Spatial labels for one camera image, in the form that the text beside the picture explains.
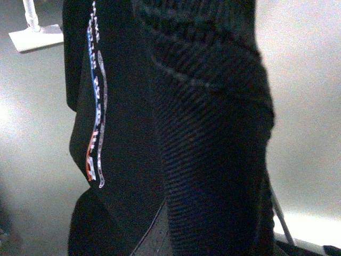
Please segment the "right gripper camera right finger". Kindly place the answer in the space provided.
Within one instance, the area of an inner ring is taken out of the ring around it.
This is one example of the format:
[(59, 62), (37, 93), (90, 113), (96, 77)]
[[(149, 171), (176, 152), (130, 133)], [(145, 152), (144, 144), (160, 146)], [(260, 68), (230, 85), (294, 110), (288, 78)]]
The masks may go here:
[(289, 256), (321, 256), (332, 255), (340, 256), (340, 249), (331, 245), (324, 245), (322, 252), (313, 252), (298, 246), (293, 246), (281, 241), (275, 241), (274, 255), (289, 255)]

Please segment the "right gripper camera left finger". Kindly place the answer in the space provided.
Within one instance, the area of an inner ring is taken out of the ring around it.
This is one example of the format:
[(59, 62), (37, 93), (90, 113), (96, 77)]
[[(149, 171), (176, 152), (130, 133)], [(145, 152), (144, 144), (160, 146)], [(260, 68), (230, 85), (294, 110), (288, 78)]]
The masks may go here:
[(168, 208), (162, 202), (149, 229), (141, 238), (131, 255), (133, 256), (172, 256), (171, 236), (168, 225)]

